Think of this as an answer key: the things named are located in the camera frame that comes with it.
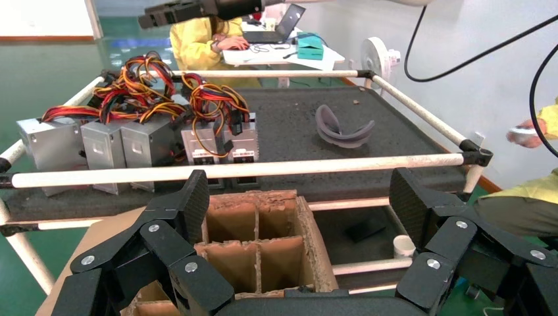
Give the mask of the hand of seated person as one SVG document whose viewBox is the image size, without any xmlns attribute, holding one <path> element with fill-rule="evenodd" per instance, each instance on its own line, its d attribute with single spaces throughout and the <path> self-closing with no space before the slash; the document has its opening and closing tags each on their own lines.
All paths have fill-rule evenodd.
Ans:
<svg viewBox="0 0 558 316">
<path fill-rule="evenodd" d="M 242 36 L 232 36 L 229 38 L 223 38 L 218 40 L 216 43 L 217 51 L 227 51 L 227 50 L 243 51 L 248 48 L 249 48 L 249 43 Z"/>
</svg>

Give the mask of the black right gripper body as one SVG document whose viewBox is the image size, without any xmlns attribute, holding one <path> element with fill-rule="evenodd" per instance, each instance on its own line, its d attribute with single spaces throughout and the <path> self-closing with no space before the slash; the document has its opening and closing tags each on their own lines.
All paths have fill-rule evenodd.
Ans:
<svg viewBox="0 0 558 316">
<path fill-rule="evenodd" d="M 220 0 L 216 2 L 217 16 L 223 20 L 259 13 L 264 9 L 262 0 Z"/>
</svg>

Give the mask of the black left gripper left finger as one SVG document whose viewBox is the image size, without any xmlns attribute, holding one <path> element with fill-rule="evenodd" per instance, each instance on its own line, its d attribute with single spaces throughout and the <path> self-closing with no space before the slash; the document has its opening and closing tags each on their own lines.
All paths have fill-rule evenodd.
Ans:
<svg viewBox="0 0 558 316">
<path fill-rule="evenodd" d="M 129 228 L 74 259 L 53 314 L 118 315 L 158 282 L 182 315 L 216 315 L 235 293 L 194 248 L 209 201 L 202 170 L 177 192 L 153 198 Z"/>
</svg>

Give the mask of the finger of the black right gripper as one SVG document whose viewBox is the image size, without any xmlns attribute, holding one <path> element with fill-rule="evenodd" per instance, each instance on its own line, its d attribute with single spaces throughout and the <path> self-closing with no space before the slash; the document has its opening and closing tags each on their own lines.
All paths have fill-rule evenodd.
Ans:
<svg viewBox="0 0 558 316">
<path fill-rule="evenodd" d="M 171 1 L 148 7 L 138 17 L 141 28 L 155 28 L 203 18 L 217 13 L 217 3 L 208 1 Z"/>
</svg>

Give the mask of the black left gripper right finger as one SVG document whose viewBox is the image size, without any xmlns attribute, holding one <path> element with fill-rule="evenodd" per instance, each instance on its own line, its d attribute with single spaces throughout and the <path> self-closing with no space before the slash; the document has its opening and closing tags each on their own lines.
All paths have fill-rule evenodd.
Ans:
<svg viewBox="0 0 558 316">
<path fill-rule="evenodd" d="M 393 170 L 389 201 L 417 249 L 398 298 L 436 315 L 465 278 L 506 315 L 557 314 L 554 253 L 487 223 L 458 196 L 424 187 L 406 168 Z"/>
</svg>

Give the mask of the hand of crouching person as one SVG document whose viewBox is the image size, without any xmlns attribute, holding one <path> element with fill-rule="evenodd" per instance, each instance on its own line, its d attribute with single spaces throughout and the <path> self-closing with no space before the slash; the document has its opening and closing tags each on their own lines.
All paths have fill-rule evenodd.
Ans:
<svg viewBox="0 0 558 316">
<path fill-rule="evenodd" d="M 535 131 L 531 120 L 526 120 L 512 127 L 506 134 L 506 138 L 512 144 L 526 148 L 536 148 L 542 145 L 542 141 Z"/>
</svg>

